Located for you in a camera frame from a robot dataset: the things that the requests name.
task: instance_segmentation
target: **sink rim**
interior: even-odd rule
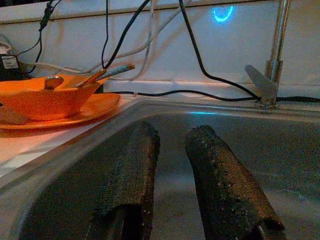
[[[55,177],[64,172],[105,139],[120,129],[147,117],[170,113],[194,114],[196,112],[200,114],[227,114],[231,116],[252,116],[253,118],[312,122],[320,125],[320,111],[288,109],[262,110],[249,106],[212,105],[212,101],[190,103],[168,99],[140,99],[112,118],[107,119],[81,135],[0,178],[0,194],[10,191],[16,186],[23,185],[23,183],[32,181],[32,179],[35,180],[24,190],[27,192],[28,189],[34,189],[35,191],[28,194],[19,204],[16,203],[16,205],[20,207],[15,208],[15,218],[9,233],[10,238],[16,239],[19,236],[20,226],[26,216],[26,212],[28,212],[27,210],[31,208],[34,200],[44,188],[50,184]]]

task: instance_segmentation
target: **orange bowl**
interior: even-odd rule
[[[95,82],[83,87],[64,88],[71,81],[82,81],[83,76],[59,76],[64,82],[54,90],[44,90],[46,77],[0,82],[0,103],[32,120],[63,119],[77,114],[101,85]]]

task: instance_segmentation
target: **stainless steel sink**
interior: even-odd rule
[[[287,239],[320,239],[319,112],[163,100],[141,101],[0,178],[0,239],[85,239],[108,166],[140,121],[161,141],[151,239],[205,239],[184,150],[185,134],[200,125],[253,173]]]

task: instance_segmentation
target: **orange plate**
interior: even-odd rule
[[[5,108],[0,114],[0,129],[46,129],[76,125],[91,120],[100,120],[102,116],[115,110],[120,102],[121,96],[115,93],[93,94],[81,107],[80,112],[68,118],[50,121],[33,121]]]

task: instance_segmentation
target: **faucet base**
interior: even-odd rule
[[[276,100],[273,100],[273,99],[270,99],[267,101],[258,100],[254,103],[254,106],[258,109],[264,109],[264,110],[275,109],[277,107]]]

